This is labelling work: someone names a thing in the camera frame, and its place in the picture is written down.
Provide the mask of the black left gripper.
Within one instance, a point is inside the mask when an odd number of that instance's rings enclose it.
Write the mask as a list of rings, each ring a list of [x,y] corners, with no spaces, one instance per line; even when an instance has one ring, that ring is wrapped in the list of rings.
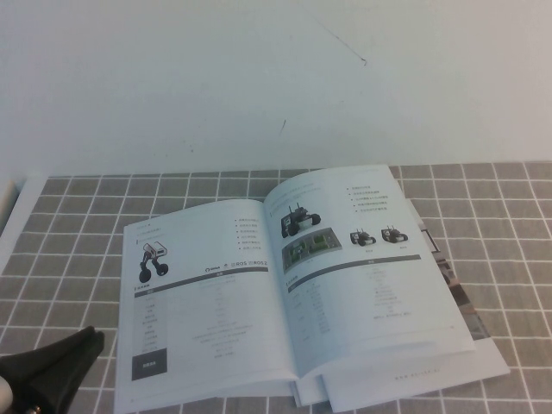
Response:
[[[3,356],[1,412],[67,413],[103,349],[104,333],[89,326],[45,347]]]

